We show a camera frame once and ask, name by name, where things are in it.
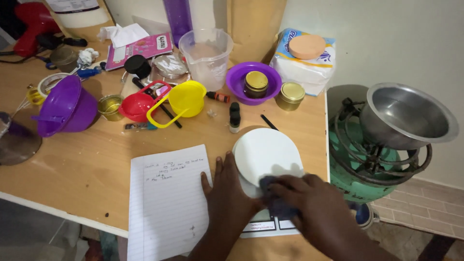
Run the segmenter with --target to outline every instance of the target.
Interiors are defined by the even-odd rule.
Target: masking tape roll
[[[48,94],[47,94],[47,88],[48,89],[51,89],[53,87],[55,87],[55,85],[61,81],[64,77],[70,75],[69,73],[66,73],[66,72],[59,72],[59,73],[55,73],[55,74],[52,74],[52,75],[49,75],[45,78],[43,78],[40,82],[39,82],[39,85],[37,85],[37,91],[39,92],[39,94],[44,97],[44,98],[47,98]]]

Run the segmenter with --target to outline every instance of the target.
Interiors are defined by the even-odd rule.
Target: black lid
[[[231,112],[231,119],[230,119],[230,124],[231,125],[240,125],[240,112],[239,111],[233,111]]]
[[[238,111],[240,112],[240,106],[238,102],[233,102],[231,103],[231,107],[229,108],[229,114],[232,116],[232,112]]]
[[[145,79],[151,73],[151,66],[147,59],[140,54],[133,55],[124,63],[124,69],[130,74],[135,74],[140,79]]]

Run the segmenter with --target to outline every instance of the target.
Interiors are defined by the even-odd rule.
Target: orange makeup sponge
[[[325,40],[315,34],[300,35],[290,41],[289,50],[298,59],[314,59],[324,52]]]

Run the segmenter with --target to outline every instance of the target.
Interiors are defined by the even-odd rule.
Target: paper bag
[[[270,62],[286,4],[287,0],[227,0],[227,33],[234,42],[229,68],[247,61]]]

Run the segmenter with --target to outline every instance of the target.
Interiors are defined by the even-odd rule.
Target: wooden table
[[[92,47],[101,51],[102,59],[106,58],[105,45]],[[45,69],[44,62],[38,59],[20,65],[0,63],[0,111],[13,113],[30,83],[36,86],[56,72]],[[118,94],[123,72],[103,72],[83,82],[83,86],[97,99]],[[230,93],[227,87],[221,92]],[[182,129],[173,124],[155,131],[122,133],[123,124],[131,122],[129,119],[110,122],[102,117],[86,131],[44,138],[36,155],[26,162],[0,166],[0,198],[127,237],[132,158],[205,144],[214,173],[214,159],[231,150],[241,135],[255,128],[268,128],[260,114],[295,142],[306,171],[328,179],[325,94],[307,96],[293,112],[281,110],[274,99],[259,106],[241,104],[241,130],[237,134],[229,132],[229,105],[206,98],[202,113],[180,118]],[[217,113],[216,117],[206,114],[210,109]],[[14,119],[35,130],[36,123],[30,116],[38,112],[38,107],[28,107]],[[155,119],[168,121],[162,111]],[[300,235],[290,235],[240,239],[229,259],[316,261],[327,257]]]

